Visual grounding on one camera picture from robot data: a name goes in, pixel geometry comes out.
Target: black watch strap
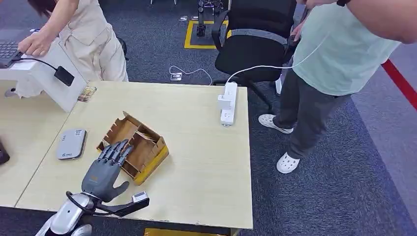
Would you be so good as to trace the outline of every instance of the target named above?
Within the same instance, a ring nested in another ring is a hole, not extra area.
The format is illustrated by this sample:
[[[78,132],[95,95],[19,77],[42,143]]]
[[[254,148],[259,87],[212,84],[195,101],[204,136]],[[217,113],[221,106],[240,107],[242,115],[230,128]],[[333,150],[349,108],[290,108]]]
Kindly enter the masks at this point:
[[[351,0],[339,0],[337,1],[337,5],[339,6],[345,6],[346,4],[348,4]]]

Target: laptop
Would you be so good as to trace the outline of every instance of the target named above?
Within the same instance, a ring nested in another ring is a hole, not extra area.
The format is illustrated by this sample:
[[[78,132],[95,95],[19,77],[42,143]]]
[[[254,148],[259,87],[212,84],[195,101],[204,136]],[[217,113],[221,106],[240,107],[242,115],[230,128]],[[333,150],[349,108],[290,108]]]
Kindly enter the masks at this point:
[[[13,59],[23,55],[17,50],[17,45],[31,34],[28,29],[0,29],[0,69],[9,68]]]

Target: red floor tape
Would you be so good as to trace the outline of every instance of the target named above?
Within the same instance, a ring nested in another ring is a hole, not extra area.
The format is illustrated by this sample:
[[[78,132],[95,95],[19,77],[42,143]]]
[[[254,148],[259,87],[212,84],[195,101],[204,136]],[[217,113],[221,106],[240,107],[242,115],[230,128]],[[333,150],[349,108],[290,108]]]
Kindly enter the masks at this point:
[[[382,64],[382,67],[391,77],[392,81],[394,81],[397,87],[401,90],[407,100],[411,103],[411,105],[417,110],[417,92],[414,90],[414,88],[408,83],[408,81],[389,59],[384,64]]]

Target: gray pants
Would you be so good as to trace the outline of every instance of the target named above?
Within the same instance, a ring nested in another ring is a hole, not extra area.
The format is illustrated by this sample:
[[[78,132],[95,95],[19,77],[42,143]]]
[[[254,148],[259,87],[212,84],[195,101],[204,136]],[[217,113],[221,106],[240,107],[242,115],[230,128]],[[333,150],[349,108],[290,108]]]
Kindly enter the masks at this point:
[[[288,155],[294,159],[308,156],[326,133],[331,112],[349,97],[350,94],[333,96],[321,93],[289,70],[282,86],[281,109],[273,119],[276,126],[285,129],[291,129],[297,123]]]

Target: light green t-shirt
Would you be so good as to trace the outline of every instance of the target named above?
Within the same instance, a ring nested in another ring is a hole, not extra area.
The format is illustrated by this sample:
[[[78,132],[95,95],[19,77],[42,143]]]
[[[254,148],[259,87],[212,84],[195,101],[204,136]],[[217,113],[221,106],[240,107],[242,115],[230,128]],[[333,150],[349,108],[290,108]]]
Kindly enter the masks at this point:
[[[315,7],[305,20],[293,65],[306,58],[329,31],[317,51],[293,69],[310,86],[329,95],[360,91],[400,44],[371,33],[347,7],[327,4]]]

